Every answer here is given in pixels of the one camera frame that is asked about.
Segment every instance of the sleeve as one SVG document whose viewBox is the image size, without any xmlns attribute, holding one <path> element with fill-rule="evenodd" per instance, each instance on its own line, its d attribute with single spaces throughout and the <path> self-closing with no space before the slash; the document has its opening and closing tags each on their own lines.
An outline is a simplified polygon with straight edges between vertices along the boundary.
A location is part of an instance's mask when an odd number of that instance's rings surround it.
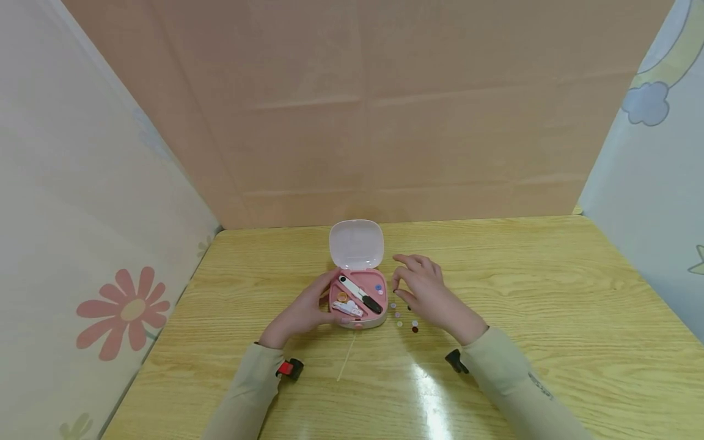
<svg viewBox="0 0 704 440">
<path fill-rule="evenodd" d="M 589 432 L 531 369 L 501 330 L 491 327 L 460 357 L 519 440 L 587 440 Z"/>
<path fill-rule="evenodd" d="M 278 392 L 283 351 L 252 344 L 201 440 L 256 440 Z"/>
</svg>

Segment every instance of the flower petal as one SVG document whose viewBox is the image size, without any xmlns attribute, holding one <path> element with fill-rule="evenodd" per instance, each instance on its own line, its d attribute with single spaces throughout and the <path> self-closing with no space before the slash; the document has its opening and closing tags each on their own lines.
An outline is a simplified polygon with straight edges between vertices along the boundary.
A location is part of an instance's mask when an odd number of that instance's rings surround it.
<svg viewBox="0 0 704 440">
<path fill-rule="evenodd" d="M 68 423 L 62 423 L 61 426 L 58 427 L 58 432 L 64 439 L 68 437 L 71 434 L 68 430 Z"/>
<path fill-rule="evenodd" d="M 139 275 L 139 288 L 137 289 L 137 298 L 146 299 L 151 289 L 151 284 L 154 282 L 154 269 L 145 266 L 142 273 Z"/>
<path fill-rule="evenodd" d="M 122 306 L 113 303 L 106 303 L 98 299 L 89 299 L 78 305 L 76 313 L 81 318 L 104 318 L 120 314 Z"/>
<path fill-rule="evenodd" d="M 120 347 L 122 346 L 122 336 L 127 329 L 127 323 L 120 318 L 116 318 L 117 324 L 110 331 L 108 338 L 103 344 L 103 348 L 100 350 L 98 359 L 100 360 L 112 360 L 118 357 L 120 352 Z"/>
<path fill-rule="evenodd" d="M 150 308 L 144 311 L 144 314 L 142 314 L 140 319 L 146 322 L 147 324 L 151 325 L 155 329 L 160 329 L 166 324 L 166 316 L 160 315 L 159 313 L 151 310 Z"/>
<path fill-rule="evenodd" d="M 144 348 L 144 344 L 146 344 L 146 333 L 144 332 L 144 325 L 140 320 L 130 322 L 130 329 L 127 331 L 127 335 L 130 337 L 132 350 L 139 351 Z"/>
<path fill-rule="evenodd" d="M 71 429 L 71 434 L 73 434 L 76 438 L 78 435 L 81 433 L 81 429 L 83 428 L 83 425 L 88 421 L 88 413 L 83 413 L 81 414 L 78 419 L 76 419 L 76 422 L 73 424 L 73 428 Z"/>
<path fill-rule="evenodd" d="M 105 284 L 100 288 L 100 296 L 105 299 L 118 304 L 124 304 L 127 302 L 127 295 L 125 295 L 121 290 L 115 287 L 114 284 Z"/>
<path fill-rule="evenodd" d="M 156 287 L 154 287 L 154 290 L 151 291 L 151 295 L 149 295 L 149 298 L 147 298 L 146 304 L 148 306 L 151 306 L 152 304 L 157 302 L 157 300 L 161 298 L 162 295 L 164 295 L 165 290 L 166 286 L 164 285 L 164 283 L 160 282 L 159 284 L 157 284 Z"/>
<path fill-rule="evenodd" d="M 129 299 L 133 299 L 137 296 L 134 292 L 134 283 L 132 282 L 132 277 L 127 269 L 120 269 L 118 273 L 115 274 L 115 281 L 123 292 L 127 295 Z"/>
<path fill-rule="evenodd" d="M 160 303 L 149 306 L 148 309 L 152 312 L 165 312 L 169 310 L 169 307 L 170 305 L 168 301 L 161 301 Z"/>
<path fill-rule="evenodd" d="M 115 316 L 106 320 L 98 321 L 87 329 L 83 330 L 76 338 L 76 348 L 88 348 L 95 341 L 100 339 L 108 330 L 120 324 L 122 320 Z"/>
<path fill-rule="evenodd" d="M 86 426 L 81 429 L 81 432 L 78 433 L 78 438 L 81 439 L 85 434 L 88 434 L 88 431 L 90 431 L 91 427 L 93 426 L 93 419 L 88 420 L 88 423 L 86 423 Z"/>
</svg>

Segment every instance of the flower center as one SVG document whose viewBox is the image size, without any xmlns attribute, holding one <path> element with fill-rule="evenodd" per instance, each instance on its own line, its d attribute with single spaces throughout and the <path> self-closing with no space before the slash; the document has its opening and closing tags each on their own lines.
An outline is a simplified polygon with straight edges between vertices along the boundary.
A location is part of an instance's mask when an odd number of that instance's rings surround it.
<svg viewBox="0 0 704 440">
<path fill-rule="evenodd" d="M 120 318 L 122 318 L 124 321 L 134 321 L 140 316 L 142 316 L 142 313 L 144 313 L 144 309 L 146 309 L 146 303 L 144 302 L 144 299 L 135 299 L 133 301 L 130 301 L 125 308 L 123 308 L 122 312 L 120 312 Z"/>
</svg>

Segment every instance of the pink cardboard wall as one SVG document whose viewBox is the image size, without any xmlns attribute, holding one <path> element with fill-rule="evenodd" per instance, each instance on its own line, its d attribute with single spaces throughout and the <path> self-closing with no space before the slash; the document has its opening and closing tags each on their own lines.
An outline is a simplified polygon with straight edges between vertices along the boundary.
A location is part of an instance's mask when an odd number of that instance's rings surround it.
<svg viewBox="0 0 704 440">
<path fill-rule="evenodd" d="M 662 0 L 64 0 L 228 228 L 568 214 Z"/>
</svg>

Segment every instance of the sewing kit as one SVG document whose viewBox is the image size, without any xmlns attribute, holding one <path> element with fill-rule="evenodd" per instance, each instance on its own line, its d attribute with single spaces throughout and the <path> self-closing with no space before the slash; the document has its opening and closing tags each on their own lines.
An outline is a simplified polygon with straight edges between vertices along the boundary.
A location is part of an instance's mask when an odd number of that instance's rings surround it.
<svg viewBox="0 0 704 440">
<path fill-rule="evenodd" d="M 345 220 L 330 230 L 330 255 L 341 268 L 330 284 L 330 312 L 350 319 L 350 329 L 370 329 L 386 320 L 389 297 L 375 269 L 384 256 L 382 228 L 371 220 Z"/>
</svg>

